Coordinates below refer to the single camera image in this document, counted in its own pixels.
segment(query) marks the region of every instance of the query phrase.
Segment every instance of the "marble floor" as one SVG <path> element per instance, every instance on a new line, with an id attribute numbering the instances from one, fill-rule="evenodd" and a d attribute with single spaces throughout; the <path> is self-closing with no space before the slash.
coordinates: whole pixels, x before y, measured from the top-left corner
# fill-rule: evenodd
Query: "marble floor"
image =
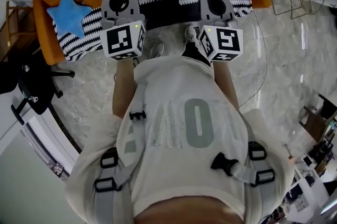
<path id="1" fill-rule="evenodd" d="M 290 8 L 289 0 L 274 0 L 277 12 Z M 241 112 L 259 108 L 274 135 L 294 156 L 314 142 L 298 124 L 304 105 L 315 105 L 317 93 L 328 96 L 337 84 L 337 29 L 327 7 L 315 15 L 294 20 L 290 13 L 276 16 L 273 8 L 255 9 L 239 18 L 244 31 L 244 54 L 229 63 Z M 146 33 L 143 56 L 158 42 L 164 55 L 181 54 L 185 24 Z M 64 92 L 53 99 L 60 119 L 80 147 L 104 128 L 112 113 L 116 62 L 102 51 L 87 54 L 55 69 L 71 69 L 73 79 L 56 78 Z"/>

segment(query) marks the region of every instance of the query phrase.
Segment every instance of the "blue star pillow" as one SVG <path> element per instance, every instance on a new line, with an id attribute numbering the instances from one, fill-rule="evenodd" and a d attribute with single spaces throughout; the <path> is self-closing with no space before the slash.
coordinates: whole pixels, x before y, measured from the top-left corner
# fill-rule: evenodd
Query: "blue star pillow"
<path id="1" fill-rule="evenodd" d="M 47 9 L 57 27 L 57 35 L 73 33 L 84 38 L 82 19 L 92 11 L 89 6 L 78 5 L 74 0 L 61 0 L 60 5 Z"/>

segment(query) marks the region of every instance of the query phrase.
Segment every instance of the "harness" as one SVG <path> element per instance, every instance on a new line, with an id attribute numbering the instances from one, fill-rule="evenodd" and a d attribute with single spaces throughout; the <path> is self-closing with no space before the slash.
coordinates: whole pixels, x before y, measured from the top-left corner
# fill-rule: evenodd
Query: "harness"
<path id="1" fill-rule="evenodd" d="M 145 149 L 145 118 L 143 111 L 146 84 L 139 83 L 129 113 L 135 135 L 137 153 L 134 162 L 124 166 L 115 147 L 106 151 L 98 167 L 93 186 L 90 219 L 95 224 L 133 224 L 130 179 Z M 259 144 L 247 120 L 239 112 L 248 133 L 248 156 L 245 164 L 227 159 L 223 152 L 214 158 L 211 169 L 222 169 L 245 184 L 245 223 L 259 223 L 275 209 L 276 174 L 267 162 L 265 148 Z"/>

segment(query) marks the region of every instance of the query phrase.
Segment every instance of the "wooden chair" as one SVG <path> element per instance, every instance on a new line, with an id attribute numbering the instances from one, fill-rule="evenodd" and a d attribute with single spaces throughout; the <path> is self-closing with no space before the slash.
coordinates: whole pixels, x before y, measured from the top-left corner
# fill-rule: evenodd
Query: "wooden chair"
<path id="1" fill-rule="evenodd" d="M 26 13 L 25 15 L 28 15 L 30 12 L 33 11 L 33 8 L 10 6 L 9 1 L 6 2 L 6 39 L 8 48 L 15 44 L 19 36 L 26 35 L 31 36 L 32 38 L 36 38 L 37 36 L 36 29 L 25 31 L 25 27 L 20 27 L 20 11 L 24 11 Z"/>
<path id="2" fill-rule="evenodd" d="M 323 97 L 321 94 L 319 94 L 319 97 L 324 100 L 324 105 L 334 106 L 328 99 Z M 326 130 L 329 126 L 329 123 L 336 117 L 337 115 L 337 107 L 335 107 L 335 111 L 332 113 L 332 115 L 329 118 L 323 118 L 321 116 L 322 111 L 319 111 L 317 114 L 315 114 L 313 111 L 311 111 L 306 106 L 303 107 L 308 112 L 308 118 L 306 120 L 306 123 L 300 121 L 300 125 L 311 135 L 311 137 L 319 143 L 322 138 L 324 137 Z"/>

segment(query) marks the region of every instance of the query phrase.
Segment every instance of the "striped cushion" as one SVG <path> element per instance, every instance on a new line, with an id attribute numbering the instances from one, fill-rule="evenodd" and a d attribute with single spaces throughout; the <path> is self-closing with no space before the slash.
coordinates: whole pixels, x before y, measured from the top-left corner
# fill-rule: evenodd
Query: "striped cushion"
<path id="1" fill-rule="evenodd" d="M 180 22 L 200 20 L 198 1 L 138 0 L 141 13 L 148 19 L 146 24 L 148 30 Z M 251 0 L 230 0 L 230 2 L 233 4 L 237 17 L 242 17 L 252 11 Z M 76 61 L 87 52 L 102 49 L 99 36 L 99 32 L 102 30 L 101 18 L 101 8 L 98 7 L 83 19 L 85 38 L 80 39 L 71 33 L 57 36 L 67 61 Z"/>

